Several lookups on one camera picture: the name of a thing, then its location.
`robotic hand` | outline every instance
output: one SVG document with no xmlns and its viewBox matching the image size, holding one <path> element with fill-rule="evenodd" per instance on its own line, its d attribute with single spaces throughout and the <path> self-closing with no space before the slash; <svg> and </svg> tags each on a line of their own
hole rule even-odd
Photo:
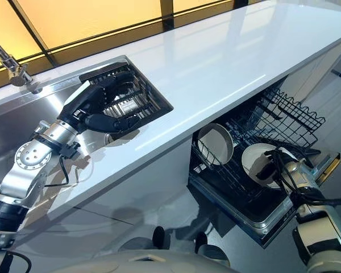
<svg viewBox="0 0 341 273">
<path fill-rule="evenodd" d="M 0 272 L 9 270 L 6 249 L 13 245 L 48 172 L 58 160 L 78 155 L 80 145 L 73 141 L 76 135 L 85 130 L 126 132 L 139 121 L 137 116 L 116 119 L 103 114 L 118 94 L 127 93 L 133 78 L 132 72 L 120 72 L 95 85 L 85 82 L 65 101 L 57 121 L 51 125 L 40 122 L 32 140 L 17 150 L 14 165 L 0 185 Z"/>
</svg>

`white plate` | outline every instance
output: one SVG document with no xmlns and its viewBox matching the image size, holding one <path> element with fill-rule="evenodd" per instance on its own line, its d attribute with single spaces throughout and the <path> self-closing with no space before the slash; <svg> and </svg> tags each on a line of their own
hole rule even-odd
<svg viewBox="0 0 341 273">
<path fill-rule="evenodd" d="M 231 159 L 234 153 L 232 137 L 227 129 L 220 124 L 209 123 L 201 128 L 198 133 L 198 139 L 198 149 L 211 164 L 224 165 Z M 202 143 L 214 156 L 203 147 Z"/>
<path fill-rule="evenodd" d="M 270 160 L 264 155 L 266 151 L 274 150 L 276 146 L 265 144 L 265 143 L 257 143 L 250 145 L 243 152 L 241 162 L 243 168 L 247 175 L 262 186 L 268 186 L 273 189 L 278 189 L 278 184 L 272 179 L 272 175 L 265 179 L 260 180 L 256 177 L 256 175 L 267 165 Z M 296 159 L 294 155 L 292 155 L 287 149 L 281 147 L 282 152 L 290 155 L 292 158 Z"/>
</svg>

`faucet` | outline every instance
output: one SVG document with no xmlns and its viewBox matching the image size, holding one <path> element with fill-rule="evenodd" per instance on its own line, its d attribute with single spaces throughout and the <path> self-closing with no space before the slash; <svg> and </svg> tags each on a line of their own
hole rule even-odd
<svg viewBox="0 0 341 273">
<path fill-rule="evenodd" d="M 27 73 L 28 64 L 22 66 L 13 56 L 6 53 L 0 46 L 0 62 L 9 72 L 9 81 L 15 86 L 23 86 L 32 82 L 33 78 Z"/>
</svg>

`black cable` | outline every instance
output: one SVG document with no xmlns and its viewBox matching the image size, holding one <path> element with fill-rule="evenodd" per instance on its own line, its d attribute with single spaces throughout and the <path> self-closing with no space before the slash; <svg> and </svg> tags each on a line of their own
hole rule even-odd
<svg viewBox="0 0 341 273">
<path fill-rule="evenodd" d="M 69 183 L 69 177 L 68 177 L 66 168 L 64 167 L 63 159 L 64 159 L 64 156 L 60 155 L 60 156 L 59 156 L 59 165 L 61 166 L 61 169 L 62 169 L 62 171 L 63 171 L 64 177 L 66 178 L 66 182 L 65 182 L 65 183 L 61 183 L 61 184 L 50 184 L 50 185 L 45 185 L 44 187 L 49 188 L 49 187 L 60 187 L 60 186 L 66 186 L 66 185 L 68 185 L 68 183 Z"/>
<path fill-rule="evenodd" d="M 30 272 L 30 269 L 32 269 L 32 262 L 30 261 L 30 259 L 28 257 L 26 257 L 25 255 L 21 254 L 21 253 L 17 253 L 17 252 L 14 252 L 14 251 L 7 251 L 7 253 L 9 255 L 13 255 L 13 256 L 18 256 L 20 258 L 22 258 L 23 260 L 25 260 L 28 264 L 28 267 L 27 267 L 27 271 L 25 271 L 25 273 L 29 273 Z"/>
<path fill-rule="evenodd" d="M 282 159 L 282 151 L 278 150 L 276 148 L 271 153 L 272 161 L 275 164 L 276 171 L 277 171 L 277 178 L 280 182 L 280 184 L 283 186 L 286 185 L 291 191 L 293 191 L 299 198 L 301 198 L 306 204 L 309 205 L 331 205 L 331 206 L 337 206 L 341 205 L 341 198 L 334 198 L 334 199 L 327 199 L 327 198 L 319 198 L 316 196 L 310 196 L 302 193 L 300 189 L 297 187 L 296 182 L 294 181 L 292 175 L 286 168 L 283 159 Z M 293 187 L 287 182 L 287 180 L 283 177 L 282 173 L 284 172 L 288 175 L 288 178 L 293 184 Z"/>
</svg>

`floor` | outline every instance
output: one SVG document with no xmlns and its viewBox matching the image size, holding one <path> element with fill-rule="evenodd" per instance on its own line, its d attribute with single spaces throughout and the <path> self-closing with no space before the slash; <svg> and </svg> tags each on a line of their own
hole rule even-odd
<svg viewBox="0 0 341 273">
<path fill-rule="evenodd" d="M 327 120 L 318 131 L 317 145 L 341 152 L 341 78 L 330 73 L 305 104 Z M 341 164 L 322 190 L 326 197 L 341 197 Z M 222 248 L 231 267 L 243 273 L 305 272 L 292 239 L 295 220 L 262 249 L 193 188 L 174 194 L 161 207 L 148 211 L 137 224 L 73 208 L 56 222 L 43 220 L 40 225 L 34 224 L 22 231 L 17 251 L 32 259 L 33 272 L 50 272 L 54 268 L 116 252 L 131 238 L 151 238 L 157 225 L 165 227 L 167 244 L 176 251 L 193 251 L 193 239 L 200 230 L 205 231 L 209 243 Z M 15 259 L 13 267 L 15 272 L 24 272 L 25 264 Z"/>
</svg>

